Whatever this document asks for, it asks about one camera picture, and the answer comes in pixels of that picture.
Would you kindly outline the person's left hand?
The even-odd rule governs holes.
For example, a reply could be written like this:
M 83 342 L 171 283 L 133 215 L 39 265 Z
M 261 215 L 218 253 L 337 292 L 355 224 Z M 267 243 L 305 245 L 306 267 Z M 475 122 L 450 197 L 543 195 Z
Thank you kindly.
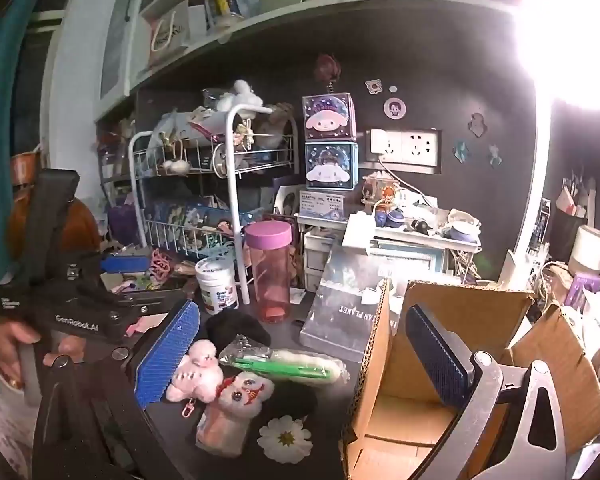
M 41 340 L 41 335 L 28 324 L 13 318 L 0 316 L 0 373 L 9 385 L 21 389 L 24 386 L 20 348 L 32 346 Z M 82 362 L 86 340 L 73 335 L 65 336 L 57 346 L 56 352 L 48 352 L 43 364 L 52 366 L 61 354 L 70 356 L 74 362 Z

